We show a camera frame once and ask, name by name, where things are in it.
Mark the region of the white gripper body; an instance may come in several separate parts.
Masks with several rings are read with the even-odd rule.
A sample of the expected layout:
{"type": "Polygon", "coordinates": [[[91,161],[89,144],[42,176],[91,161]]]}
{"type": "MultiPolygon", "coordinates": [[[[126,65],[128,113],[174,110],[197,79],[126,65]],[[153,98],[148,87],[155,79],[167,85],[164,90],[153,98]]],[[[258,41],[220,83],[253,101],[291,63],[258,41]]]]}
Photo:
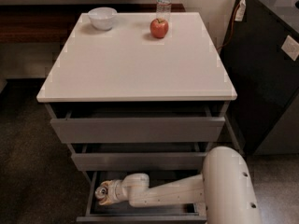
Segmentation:
{"type": "Polygon", "coordinates": [[[108,182],[107,197],[111,203],[131,201],[136,195],[150,187],[150,178],[146,174],[132,174],[123,180],[115,179],[108,182]]]}

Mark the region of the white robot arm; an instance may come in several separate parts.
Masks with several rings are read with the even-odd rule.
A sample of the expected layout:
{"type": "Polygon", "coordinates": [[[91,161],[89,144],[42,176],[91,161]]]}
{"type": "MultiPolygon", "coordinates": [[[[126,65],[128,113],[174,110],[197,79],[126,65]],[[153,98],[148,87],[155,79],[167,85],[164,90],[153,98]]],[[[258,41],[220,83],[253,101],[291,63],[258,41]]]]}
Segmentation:
{"type": "Polygon", "coordinates": [[[95,190],[101,205],[128,202],[132,207],[203,203],[207,224],[263,224],[243,157],[229,147],[215,147],[205,156],[199,175],[152,188],[143,173],[107,180],[95,190]]]}

